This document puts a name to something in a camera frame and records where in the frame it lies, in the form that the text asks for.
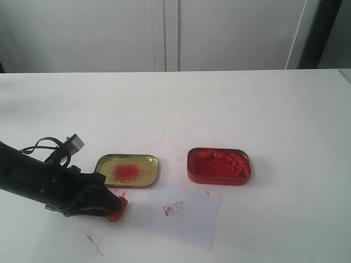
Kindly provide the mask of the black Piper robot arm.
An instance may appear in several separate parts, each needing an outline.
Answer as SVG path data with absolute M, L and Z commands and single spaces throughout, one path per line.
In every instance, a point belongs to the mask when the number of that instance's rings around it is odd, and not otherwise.
M 61 160 L 71 159 L 66 145 L 57 147 L 44 162 L 1 143 L 1 189 L 40 202 L 66 217 L 90 215 L 118 221 L 128 202 L 106 186 L 97 172 L 82 173 Z

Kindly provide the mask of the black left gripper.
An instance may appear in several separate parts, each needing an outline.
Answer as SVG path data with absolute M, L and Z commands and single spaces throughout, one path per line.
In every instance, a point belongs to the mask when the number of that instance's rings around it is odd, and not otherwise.
M 120 208 L 121 201 L 104 186 L 105 176 L 81 173 L 22 156 L 16 167 L 16 194 L 41 202 L 65 216 L 107 217 Z

